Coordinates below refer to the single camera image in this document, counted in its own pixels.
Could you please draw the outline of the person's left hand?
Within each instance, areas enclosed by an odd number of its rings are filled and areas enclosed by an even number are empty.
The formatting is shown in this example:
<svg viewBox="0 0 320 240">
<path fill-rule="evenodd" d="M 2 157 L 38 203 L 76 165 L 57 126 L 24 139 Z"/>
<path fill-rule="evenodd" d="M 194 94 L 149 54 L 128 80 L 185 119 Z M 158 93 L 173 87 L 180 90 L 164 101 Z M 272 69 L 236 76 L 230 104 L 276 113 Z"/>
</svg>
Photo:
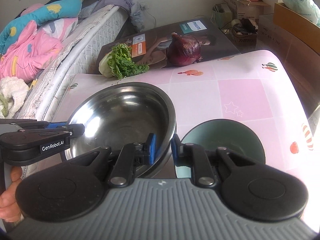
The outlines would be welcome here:
<svg viewBox="0 0 320 240">
<path fill-rule="evenodd" d="M 11 169 L 12 184 L 1 194 L 1 219 L 6 222 L 17 222 L 21 218 L 21 211 L 16 202 L 16 189 L 21 183 L 22 168 L 13 167 Z"/>
</svg>

